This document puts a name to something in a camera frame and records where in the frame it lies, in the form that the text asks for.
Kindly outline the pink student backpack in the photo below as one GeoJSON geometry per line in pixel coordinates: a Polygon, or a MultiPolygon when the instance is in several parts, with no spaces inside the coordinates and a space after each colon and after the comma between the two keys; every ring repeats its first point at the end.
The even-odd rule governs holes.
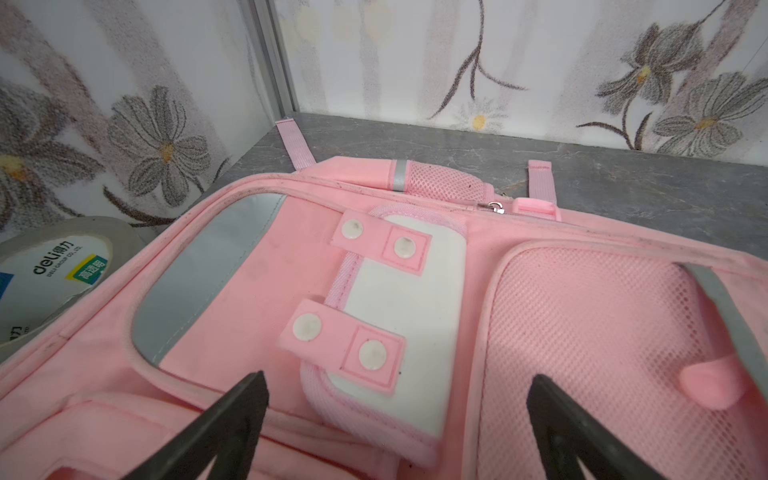
{"type": "Polygon", "coordinates": [[[249,479],[546,479],[551,378],[662,479],[767,475],[767,264],[407,160],[319,162],[191,208],[1,363],[5,479],[118,479],[246,375],[249,479]]]}

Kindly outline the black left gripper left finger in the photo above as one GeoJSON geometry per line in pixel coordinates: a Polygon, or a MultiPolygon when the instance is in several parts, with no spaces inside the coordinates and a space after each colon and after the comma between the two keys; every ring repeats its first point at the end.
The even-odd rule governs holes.
{"type": "Polygon", "coordinates": [[[246,375],[128,479],[245,479],[253,463],[269,391],[264,373],[246,375]]]}

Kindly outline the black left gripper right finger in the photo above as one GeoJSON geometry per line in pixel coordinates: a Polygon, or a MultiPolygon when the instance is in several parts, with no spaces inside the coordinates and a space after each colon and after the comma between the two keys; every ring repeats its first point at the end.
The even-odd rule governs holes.
{"type": "Polygon", "coordinates": [[[533,377],[526,407],[548,479],[663,477],[548,376],[533,377]]]}

